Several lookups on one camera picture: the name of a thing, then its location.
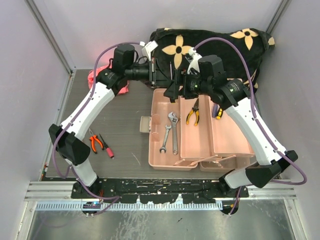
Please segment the yellow handled pliers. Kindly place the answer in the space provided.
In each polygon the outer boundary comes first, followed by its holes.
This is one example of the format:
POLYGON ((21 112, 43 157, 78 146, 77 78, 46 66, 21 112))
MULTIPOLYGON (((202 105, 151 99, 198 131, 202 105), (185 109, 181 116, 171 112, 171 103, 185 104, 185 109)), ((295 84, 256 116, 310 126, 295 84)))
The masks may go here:
POLYGON ((193 105, 193 107, 191 108, 190 112, 188 113, 187 117, 186 117, 186 124, 188 125, 190 123, 190 118, 191 116, 195 114, 195 123, 194 126, 198 126, 199 121, 200 121, 200 113, 199 113, 199 99, 197 99, 193 105))

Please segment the silver adjustable wrench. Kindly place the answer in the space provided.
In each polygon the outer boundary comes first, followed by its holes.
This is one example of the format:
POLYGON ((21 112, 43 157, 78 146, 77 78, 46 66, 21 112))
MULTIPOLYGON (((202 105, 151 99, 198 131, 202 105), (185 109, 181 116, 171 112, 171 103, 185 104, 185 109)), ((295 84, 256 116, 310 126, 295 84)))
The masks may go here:
POLYGON ((174 155, 178 154, 178 132, 177 132, 177 123, 179 122, 179 118, 177 117, 175 112, 170 112, 168 114, 168 118, 171 122, 172 126, 172 153, 174 155))

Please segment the blue handled screwdriver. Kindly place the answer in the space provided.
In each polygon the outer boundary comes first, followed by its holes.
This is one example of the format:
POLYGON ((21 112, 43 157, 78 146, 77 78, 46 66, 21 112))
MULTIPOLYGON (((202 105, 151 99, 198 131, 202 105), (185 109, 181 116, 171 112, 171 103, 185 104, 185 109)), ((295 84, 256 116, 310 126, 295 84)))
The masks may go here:
POLYGON ((214 103, 211 110, 212 118, 215 118, 217 116, 218 109, 219 109, 219 106, 216 103, 214 103))

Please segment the grey tool box latch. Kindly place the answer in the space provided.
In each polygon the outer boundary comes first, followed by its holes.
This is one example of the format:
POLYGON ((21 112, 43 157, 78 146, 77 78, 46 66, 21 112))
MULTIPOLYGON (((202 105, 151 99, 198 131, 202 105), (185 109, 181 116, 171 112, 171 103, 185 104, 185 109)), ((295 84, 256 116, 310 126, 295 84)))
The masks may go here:
POLYGON ((139 131, 141 133, 149 133, 151 131, 151 116, 141 116, 140 124, 139 124, 139 131))

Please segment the pink plastic tool box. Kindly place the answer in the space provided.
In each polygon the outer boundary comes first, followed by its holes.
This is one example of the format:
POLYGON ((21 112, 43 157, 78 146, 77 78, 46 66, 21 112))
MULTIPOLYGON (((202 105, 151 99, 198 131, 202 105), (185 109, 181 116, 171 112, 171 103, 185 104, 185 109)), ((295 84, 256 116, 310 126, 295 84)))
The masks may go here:
POLYGON ((255 153, 239 127, 227 115, 212 118, 213 103, 208 96, 199 96, 199 123, 196 116, 186 118, 197 99, 179 98, 171 103, 164 96, 164 89, 156 89, 152 96, 151 131, 149 134, 148 163, 156 170, 190 171, 199 168, 203 172, 226 173, 249 166, 255 153), (172 128, 166 143, 166 153, 160 153, 166 125, 171 125, 168 114, 175 112, 178 154, 173 154, 172 128))

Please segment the yellow black stubby screwdriver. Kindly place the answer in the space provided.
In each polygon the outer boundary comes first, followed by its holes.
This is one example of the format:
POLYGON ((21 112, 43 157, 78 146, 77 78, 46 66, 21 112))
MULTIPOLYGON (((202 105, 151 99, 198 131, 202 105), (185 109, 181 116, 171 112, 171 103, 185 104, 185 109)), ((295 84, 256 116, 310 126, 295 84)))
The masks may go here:
POLYGON ((222 118, 222 116, 223 116, 223 110, 221 109, 221 108, 219 108, 218 110, 217 110, 217 113, 216 113, 216 116, 215 116, 215 118, 217 119, 217 120, 220 120, 221 118, 222 118))

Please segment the silver combination spanner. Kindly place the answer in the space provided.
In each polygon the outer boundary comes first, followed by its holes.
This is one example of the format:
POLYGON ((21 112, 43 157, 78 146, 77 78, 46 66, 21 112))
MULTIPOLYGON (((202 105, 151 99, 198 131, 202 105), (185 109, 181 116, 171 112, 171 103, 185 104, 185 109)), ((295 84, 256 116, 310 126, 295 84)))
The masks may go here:
POLYGON ((164 138, 163 138, 163 143, 161 148, 159 149, 160 153, 166 153, 167 149, 166 149, 166 144, 168 141, 168 136, 169 136, 169 132, 172 128, 172 125, 165 125, 165 134, 164 134, 164 138))

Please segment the pink handled screwdriver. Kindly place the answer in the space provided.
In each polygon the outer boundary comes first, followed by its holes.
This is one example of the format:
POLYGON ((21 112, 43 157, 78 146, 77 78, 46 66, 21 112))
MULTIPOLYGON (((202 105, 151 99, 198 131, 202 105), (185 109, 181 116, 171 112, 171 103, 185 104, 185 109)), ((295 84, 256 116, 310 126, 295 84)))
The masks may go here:
POLYGON ((113 153, 113 151, 111 150, 111 148, 108 146, 108 144, 105 142, 105 140, 103 139, 102 135, 99 134, 100 138, 101 138, 101 141, 103 143, 103 146, 108 154, 108 156, 111 158, 111 159, 114 159, 115 158, 115 155, 113 153))

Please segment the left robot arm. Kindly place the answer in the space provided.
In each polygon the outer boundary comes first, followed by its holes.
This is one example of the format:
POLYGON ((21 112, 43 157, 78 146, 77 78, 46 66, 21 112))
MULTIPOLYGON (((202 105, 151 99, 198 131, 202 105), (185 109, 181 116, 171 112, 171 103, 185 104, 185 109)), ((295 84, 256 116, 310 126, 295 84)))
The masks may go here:
POLYGON ((98 56, 99 59, 103 54, 114 50, 111 65, 97 71, 99 63, 97 59, 92 72, 93 83, 88 94, 66 120, 59 125, 52 124, 49 127, 48 132, 53 145, 52 163, 54 165, 57 163, 56 153, 65 159, 82 185, 82 192, 88 198, 99 195, 100 185, 99 177, 89 161, 92 148, 86 145, 83 139, 96 117, 120 93, 128 81, 141 81, 155 88, 169 87, 171 80, 156 65, 157 61, 153 57, 157 46, 155 41, 123 42, 104 50, 98 56), (139 64, 135 58, 136 45, 142 46, 141 51, 143 57, 147 58, 146 63, 139 64))

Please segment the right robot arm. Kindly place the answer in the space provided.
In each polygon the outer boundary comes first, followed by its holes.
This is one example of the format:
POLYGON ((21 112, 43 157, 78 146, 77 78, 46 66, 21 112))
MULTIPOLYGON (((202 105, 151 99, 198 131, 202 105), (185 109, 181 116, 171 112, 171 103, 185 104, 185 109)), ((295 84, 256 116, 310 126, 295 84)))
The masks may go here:
POLYGON ((188 53, 186 59, 189 62, 186 73, 177 74, 178 79, 164 96, 170 100, 178 96, 185 99, 209 96, 236 123, 256 157, 256 163, 231 170, 219 179, 223 196, 231 197, 237 188, 245 185, 263 188, 294 165, 297 153, 287 150, 271 133, 254 105, 253 92, 241 80, 227 79, 220 57, 188 53))

